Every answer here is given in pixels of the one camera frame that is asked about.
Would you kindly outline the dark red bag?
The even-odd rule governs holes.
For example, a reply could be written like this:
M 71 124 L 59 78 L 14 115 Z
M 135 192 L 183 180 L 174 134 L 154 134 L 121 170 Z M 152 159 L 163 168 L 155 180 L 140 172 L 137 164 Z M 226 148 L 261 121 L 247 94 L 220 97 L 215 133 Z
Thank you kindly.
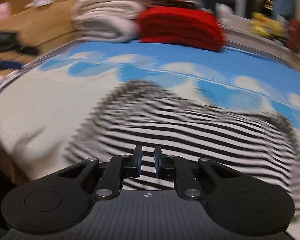
M 298 53 L 300 50 L 300 20 L 292 19 L 288 25 L 288 38 L 286 47 Z

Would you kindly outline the yellow plush toy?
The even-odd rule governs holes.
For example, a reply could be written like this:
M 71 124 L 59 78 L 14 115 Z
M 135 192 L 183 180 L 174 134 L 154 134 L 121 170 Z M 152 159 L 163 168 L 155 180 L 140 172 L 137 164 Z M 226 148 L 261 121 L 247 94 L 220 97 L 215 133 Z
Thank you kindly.
M 280 22 L 268 18 L 259 12 L 253 12 L 250 21 L 250 31 L 260 37 L 285 42 L 287 30 Z

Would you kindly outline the blue white patterned bedsheet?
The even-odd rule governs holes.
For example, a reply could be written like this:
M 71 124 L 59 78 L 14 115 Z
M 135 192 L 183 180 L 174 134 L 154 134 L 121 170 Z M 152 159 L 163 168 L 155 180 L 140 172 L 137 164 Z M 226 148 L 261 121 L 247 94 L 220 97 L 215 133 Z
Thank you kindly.
M 201 157 L 290 189 L 289 233 L 300 239 L 300 73 L 285 63 L 225 47 L 212 52 L 160 43 L 87 42 L 29 64 L 0 92 L 0 142 L 32 179 L 90 155 L 132 148 L 128 121 L 92 142 L 95 108 L 132 80 L 153 82 L 199 106 Z

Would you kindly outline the black white striped shirt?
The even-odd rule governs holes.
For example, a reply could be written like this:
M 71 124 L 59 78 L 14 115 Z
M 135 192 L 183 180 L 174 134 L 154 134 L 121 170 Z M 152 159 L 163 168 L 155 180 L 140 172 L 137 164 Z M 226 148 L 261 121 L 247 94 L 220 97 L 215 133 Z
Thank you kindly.
M 141 177 L 130 189 L 172 188 L 157 180 L 154 148 L 190 162 L 208 158 L 285 189 L 300 218 L 300 145 L 291 122 L 279 113 L 234 111 L 200 105 L 145 80 L 124 82 L 104 96 L 69 140 L 70 164 L 143 149 Z

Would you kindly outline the wooden headboard shelf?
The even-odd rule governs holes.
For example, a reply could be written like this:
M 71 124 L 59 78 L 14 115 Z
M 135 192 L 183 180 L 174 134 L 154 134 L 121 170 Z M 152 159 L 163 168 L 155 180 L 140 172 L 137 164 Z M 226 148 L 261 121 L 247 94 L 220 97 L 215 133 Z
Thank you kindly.
M 22 44 L 37 46 L 41 54 L 77 38 L 70 14 L 78 0 L 55 0 L 52 4 L 26 9 L 31 1 L 0 0 L 0 4 L 8 2 L 11 6 L 11 15 L 0 20 L 0 31 L 16 31 Z

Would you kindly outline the red knitted sweater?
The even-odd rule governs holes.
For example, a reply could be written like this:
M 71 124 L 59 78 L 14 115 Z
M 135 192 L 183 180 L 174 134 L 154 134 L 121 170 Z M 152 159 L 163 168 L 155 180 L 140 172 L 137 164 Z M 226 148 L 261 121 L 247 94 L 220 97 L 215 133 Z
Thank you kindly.
M 224 36 L 215 16 L 203 10 L 153 7 L 137 20 L 143 43 L 178 44 L 210 51 L 220 51 Z

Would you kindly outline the folded white grey clothes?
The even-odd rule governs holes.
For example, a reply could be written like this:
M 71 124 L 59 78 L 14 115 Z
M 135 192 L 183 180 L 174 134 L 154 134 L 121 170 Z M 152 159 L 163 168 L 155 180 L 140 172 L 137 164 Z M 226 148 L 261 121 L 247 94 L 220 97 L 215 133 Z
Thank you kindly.
M 135 0 L 79 0 L 71 20 L 81 41 L 123 43 L 138 38 L 136 20 L 145 9 Z

